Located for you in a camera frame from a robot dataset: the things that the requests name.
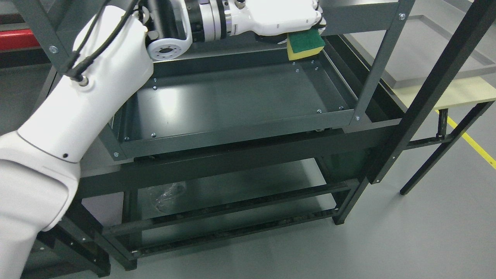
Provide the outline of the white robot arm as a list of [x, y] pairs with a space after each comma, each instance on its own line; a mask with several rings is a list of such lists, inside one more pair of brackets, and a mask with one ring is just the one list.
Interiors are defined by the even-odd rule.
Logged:
[[74, 43], [84, 58], [18, 130], [1, 136], [2, 279], [21, 277], [37, 234], [69, 208], [83, 155], [153, 74], [137, 3], [101, 8]]

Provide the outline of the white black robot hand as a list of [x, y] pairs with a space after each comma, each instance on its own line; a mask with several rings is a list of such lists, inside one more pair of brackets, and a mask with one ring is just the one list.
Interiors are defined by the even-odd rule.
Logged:
[[327, 21], [318, 0], [229, 0], [231, 33], [253, 32], [278, 36], [315, 28], [324, 32]]

